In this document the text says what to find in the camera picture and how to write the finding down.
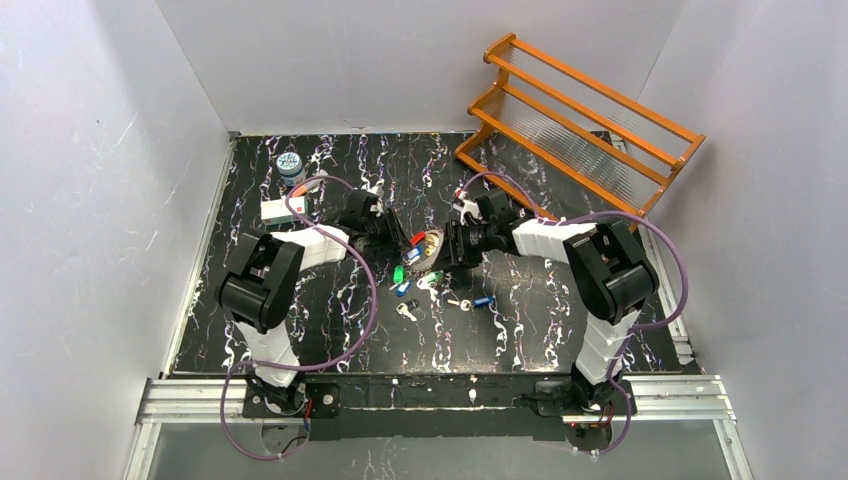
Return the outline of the keyring with coloured key tags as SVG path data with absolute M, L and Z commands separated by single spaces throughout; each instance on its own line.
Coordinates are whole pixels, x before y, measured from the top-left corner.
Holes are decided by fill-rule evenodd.
M 402 252 L 401 264 L 392 273 L 390 290 L 408 283 L 414 274 L 429 272 L 444 245 L 445 235 L 440 229 L 420 231 L 410 239 L 411 246 Z

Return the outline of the key with black head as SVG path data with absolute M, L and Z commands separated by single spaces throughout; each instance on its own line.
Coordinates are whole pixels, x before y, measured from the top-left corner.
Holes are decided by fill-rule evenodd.
M 404 316 L 412 322 L 417 322 L 417 316 L 415 315 L 415 310 L 419 307 L 419 301 L 417 299 L 408 300 L 405 302 L 401 302 L 396 307 L 396 313 L 398 315 Z

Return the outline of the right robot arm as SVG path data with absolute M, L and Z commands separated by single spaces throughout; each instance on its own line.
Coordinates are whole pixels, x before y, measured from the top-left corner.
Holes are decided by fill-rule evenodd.
M 583 343 L 570 372 L 571 402 L 581 409 L 608 403 L 620 372 L 617 352 L 659 286 L 627 222 L 523 218 L 501 190 L 476 198 L 459 190 L 457 200 L 460 217 L 446 222 L 434 269 L 475 268 L 492 250 L 567 264 L 587 310 Z

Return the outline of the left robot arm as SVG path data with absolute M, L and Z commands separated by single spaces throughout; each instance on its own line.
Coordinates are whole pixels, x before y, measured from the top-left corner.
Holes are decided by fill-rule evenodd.
M 216 291 L 219 306 L 231 315 L 248 344 L 256 376 L 282 389 L 290 387 L 298 373 L 335 366 L 362 348 L 379 308 L 376 278 L 363 253 L 369 248 L 396 252 L 410 244 L 394 209 L 368 190 L 352 190 L 332 224 L 302 221 L 305 226 L 300 230 L 243 232 Z M 338 357 L 303 365 L 285 325 L 297 281 L 304 270 L 347 258 L 359 262 L 367 276 L 367 323 L 357 341 Z

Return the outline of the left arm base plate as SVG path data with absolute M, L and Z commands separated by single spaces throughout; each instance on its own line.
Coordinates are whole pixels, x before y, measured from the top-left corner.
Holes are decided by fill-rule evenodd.
M 333 383 L 295 380 L 283 388 L 258 378 L 249 378 L 242 415 L 260 419 L 335 418 L 341 410 L 340 400 L 340 388 Z

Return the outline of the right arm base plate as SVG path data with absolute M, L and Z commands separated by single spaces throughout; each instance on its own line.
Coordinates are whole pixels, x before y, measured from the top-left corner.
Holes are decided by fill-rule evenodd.
M 624 416 L 627 407 L 637 412 L 633 396 L 627 381 L 616 388 L 609 381 L 591 385 L 561 378 L 536 382 L 529 393 L 514 400 L 514 405 L 528 407 L 541 417 L 585 416 L 589 422 L 609 423 L 615 416 Z

